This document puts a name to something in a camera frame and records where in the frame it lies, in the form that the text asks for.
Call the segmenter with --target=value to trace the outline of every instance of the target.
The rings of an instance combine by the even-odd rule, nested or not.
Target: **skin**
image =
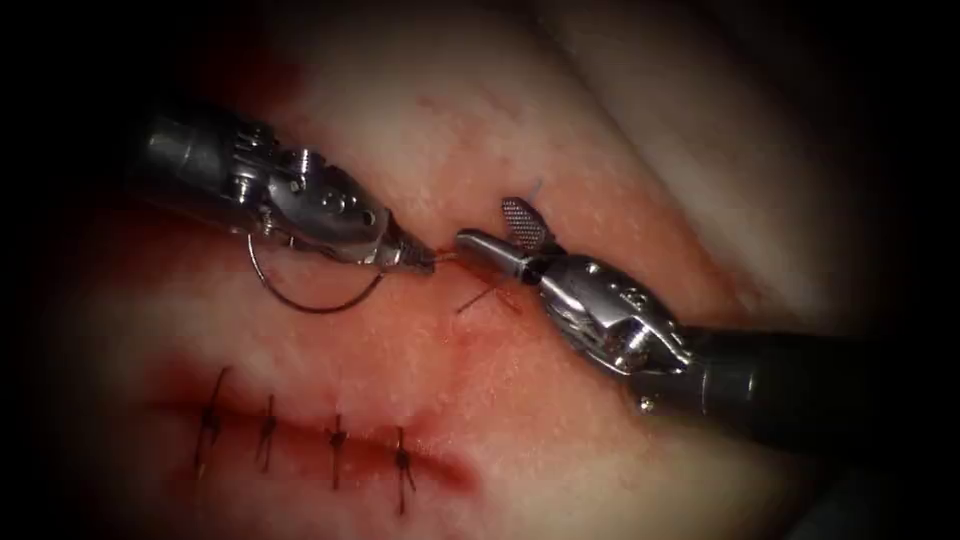
[[[350,171],[433,247],[462,227],[503,234],[500,198],[542,181],[534,204],[567,249],[634,275],[685,323],[863,322],[869,283],[853,261],[869,253],[837,256],[867,249],[845,218],[857,197],[718,40],[673,9],[537,13],[254,14],[217,34],[236,39],[211,40],[242,54],[211,45],[188,79]],[[250,73],[267,82],[243,84]],[[468,265],[389,276],[357,308],[310,316],[262,289],[241,238],[120,196],[97,204],[83,249],[60,261],[85,270],[51,295],[50,356],[70,360],[53,409],[71,413],[56,428],[78,485],[127,530],[751,538],[802,512],[816,485],[815,464],[634,414],[519,285],[455,315],[490,279]],[[263,255],[304,303],[342,301],[371,276]],[[199,476],[201,410],[227,366]],[[400,428],[416,483],[401,477],[402,515]]]

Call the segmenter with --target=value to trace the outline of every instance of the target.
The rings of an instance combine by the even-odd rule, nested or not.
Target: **interrupted suture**
[[[200,414],[200,430],[197,434],[197,446],[193,453],[193,469],[197,480],[203,478],[203,473],[207,468],[207,460],[204,457],[204,435],[207,433],[210,434],[210,442],[206,446],[207,451],[213,448],[217,443],[217,438],[220,436],[220,417],[216,413],[215,406],[217,396],[220,394],[220,387],[223,385],[223,378],[229,370],[229,366],[220,370],[220,374],[217,376],[217,383],[214,385],[213,393],[210,396],[210,401]]]
[[[221,415],[217,409],[217,401],[220,397],[221,391],[223,390],[226,374],[230,370],[231,368],[229,366],[220,370],[217,380],[214,383],[210,400],[201,409],[200,430],[197,437],[197,444],[194,451],[193,460],[195,481],[199,481],[203,477],[210,464],[210,451],[225,429],[221,420]],[[259,465],[259,472],[261,474],[267,474],[270,472],[273,443],[277,430],[280,427],[280,420],[277,418],[275,413],[275,403],[276,396],[274,394],[269,394],[267,396],[266,407],[262,409],[260,413],[258,413],[262,417],[262,420],[259,429],[256,453],[254,454],[253,461],[255,464]],[[327,435],[327,444],[330,446],[331,450],[330,487],[332,491],[338,491],[341,488],[341,475],[343,473],[341,470],[343,453],[349,450],[345,447],[345,443],[350,438],[349,433],[343,429],[343,415],[337,414],[334,417],[333,428],[324,428],[323,432]],[[397,469],[397,513],[398,515],[404,515],[407,513],[407,486],[409,485],[409,489],[414,492],[417,490],[417,487],[413,479],[413,473],[411,472],[412,458],[410,452],[404,446],[404,429],[402,427],[397,427],[396,433],[397,439],[395,447],[392,451],[392,466]],[[360,441],[359,444],[364,445],[368,443]],[[382,465],[384,467],[391,466],[389,455],[390,448],[385,447],[383,454],[384,459],[382,461]]]
[[[273,446],[273,432],[276,429],[277,417],[273,414],[273,394],[270,394],[267,401],[267,411],[264,414],[263,427],[260,428],[260,443],[257,445],[257,455],[254,458],[256,461],[260,461],[260,455],[266,449],[262,472],[270,470],[270,449]]]

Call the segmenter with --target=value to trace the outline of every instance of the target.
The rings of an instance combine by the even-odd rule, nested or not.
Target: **sutured incision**
[[[277,417],[273,414],[273,394],[267,400],[267,411],[263,417],[263,426],[260,427],[260,442],[257,444],[257,455],[254,461],[260,461],[260,455],[266,449],[262,472],[270,470],[270,450],[273,447],[273,432],[277,429]]]
[[[403,486],[403,480],[406,478],[410,482],[410,489],[417,491],[417,485],[413,482],[413,474],[410,472],[410,454],[403,447],[403,428],[397,428],[397,454],[395,458],[397,464],[397,487],[400,492],[400,507],[398,512],[402,516],[407,510],[406,489]]]
[[[332,488],[334,491],[340,489],[340,452],[343,447],[343,443],[347,440],[347,433],[340,429],[340,418],[338,414],[335,420],[334,430],[330,433],[330,447],[333,448],[333,484]]]
[[[197,434],[197,446],[193,453],[193,470],[196,474],[197,480],[203,478],[203,473],[207,468],[207,462],[204,458],[203,451],[203,436],[207,432],[210,433],[210,444],[208,445],[209,449],[213,448],[213,445],[217,443],[217,438],[220,436],[220,417],[216,413],[215,406],[217,403],[217,396],[220,394],[220,387],[223,385],[223,378],[229,370],[229,366],[220,370],[220,374],[217,376],[217,383],[213,387],[213,394],[210,396],[210,401],[203,408],[200,415],[200,430]]]
[[[196,472],[196,480],[199,481],[203,477],[203,473],[207,467],[207,459],[205,456],[204,448],[208,451],[213,448],[213,445],[216,444],[220,432],[222,429],[222,424],[220,421],[220,416],[216,412],[216,403],[217,397],[220,394],[220,390],[223,386],[223,380],[227,372],[231,368],[225,367],[220,370],[219,375],[217,376],[216,384],[213,388],[213,393],[210,396],[210,401],[202,409],[201,418],[200,418],[200,432],[197,437],[197,446],[194,452],[194,470]],[[263,423],[260,427],[260,438],[257,444],[257,452],[254,456],[254,462],[263,461],[260,471],[262,473],[267,473],[270,469],[270,454],[273,446],[273,435],[276,432],[278,421],[277,417],[274,414],[274,395],[270,394],[267,398],[267,408],[263,412]],[[343,418],[342,415],[337,414],[334,420],[333,430],[325,430],[329,434],[329,444],[333,449],[333,480],[332,480],[332,489],[334,491],[340,488],[340,454],[343,451],[343,445],[348,438],[348,433],[342,429]],[[209,432],[209,444],[205,447],[204,435]],[[406,484],[410,485],[410,489],[414,492],[417,491],[416,483],[413,480],[413,473],[411,471],[411,457],[410,453],[404,447],[403,441],[404,431],[402,427],[397,427],[397,446],[394,454],[394,465],[397,467],[397,480],[398,480],[398,489],[399,489],[399,506],[398,513],[404,515],[406,513]]]

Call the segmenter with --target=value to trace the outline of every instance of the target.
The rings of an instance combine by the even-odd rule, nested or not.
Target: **serrated grasper tip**
[[[504,197],[500,208],[510,230],[510,240],[523,249],[540,251],[552,243],[553,233],[540,212],[520,197]]]

